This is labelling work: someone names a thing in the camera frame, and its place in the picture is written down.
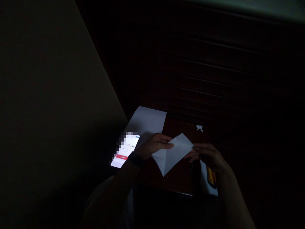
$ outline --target hand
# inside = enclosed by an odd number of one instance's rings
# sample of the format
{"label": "hand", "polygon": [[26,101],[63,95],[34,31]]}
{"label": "hand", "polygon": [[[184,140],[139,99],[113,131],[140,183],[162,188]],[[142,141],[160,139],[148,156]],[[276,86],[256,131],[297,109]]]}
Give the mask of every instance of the hand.
{"label": "hand", "polygon": [[143,160],[150,158],[151,154],[157,152],[160,149],[170,149],[174,147],[174,144],[170,143],[172,138],[166,135],[155,133],[151,136],[143,145],[134,151],[134,154],[139,155]]}
{"label": "hand", "polygon": [[202,160],[215,172],[223,172],[230,168],[221,153],[211,144],[195,143],[193,150],[184,158],[190,157],[190,163],[196,159]]}

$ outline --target smartphone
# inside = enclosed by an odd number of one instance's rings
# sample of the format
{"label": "smartphone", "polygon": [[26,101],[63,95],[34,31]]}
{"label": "smartphone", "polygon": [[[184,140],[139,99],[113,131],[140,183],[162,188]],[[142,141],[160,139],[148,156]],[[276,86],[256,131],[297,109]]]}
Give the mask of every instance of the smartphone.
{"label": "smartphone", "polygon": [[134,132],[126,132],[126,135],[123,135],[123,139],[121,138],[120,140],[121,144],[117,148],[117,154],[114,156],[110,165],[121,168],[128,156],[136,148],[139,138],[140,135],[134,135]]}

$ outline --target small paper piece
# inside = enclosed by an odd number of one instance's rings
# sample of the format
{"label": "small paper piece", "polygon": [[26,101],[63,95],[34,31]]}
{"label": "small paper piece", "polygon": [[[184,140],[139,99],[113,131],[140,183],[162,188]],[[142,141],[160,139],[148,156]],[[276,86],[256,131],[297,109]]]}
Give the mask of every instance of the small paper piece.
{"label": "small paper piece", "polygon": [[197,127],[197,130],[200,129],[202,131],[202,126],[201,125],[197,125],[196,127]]}
{"label": "small paper piece", "polygon": [[152,154],[152,158],[157,163],[162,176],[165,176],[194,146],[183,133],[169,143],[173,143],[175,145],[174,148],[161,149]]}
{"label": "small paper piece", "polygon": [[202,185],[203,192],[206,194],[218,196],[218,190],[214,189],[207,181],[207,165],[200,161],[201,164],[201,179],[200,183]]}

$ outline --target time display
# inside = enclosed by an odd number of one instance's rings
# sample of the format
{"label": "time display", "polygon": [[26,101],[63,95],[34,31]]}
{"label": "time display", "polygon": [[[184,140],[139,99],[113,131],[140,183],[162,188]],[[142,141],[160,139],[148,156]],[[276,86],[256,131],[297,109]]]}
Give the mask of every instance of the time display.
{"label": "time display", "polygon": [[125,146],[129,146],[129,147],[135,147],[135,145],[131,145],[131,144],[125,144]]}

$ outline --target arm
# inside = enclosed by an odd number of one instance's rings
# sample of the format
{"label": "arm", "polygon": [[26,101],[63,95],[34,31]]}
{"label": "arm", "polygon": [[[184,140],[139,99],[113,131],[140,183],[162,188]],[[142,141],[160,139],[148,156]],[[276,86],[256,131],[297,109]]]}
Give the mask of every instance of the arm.
{"label": "arm", "polygon": [[190,162],[201,159],[215,172],[226,225],[229,228],[256,228],[235,174],[220,152],[211,144],[194,145],[193,150],[185,158],[190,157]]}
{"label": "arm", "polygon": [[[174,147],[173,144],[168,144],[170,140],[172,138],[156,133],[136,149],[134,153],[143,160],[146,160],[159,149]],[[127,196],[139,171],[140,168],[127,159],[111,183],[85,214],[79,229],[114,227],[115,219],[121,214]]]}

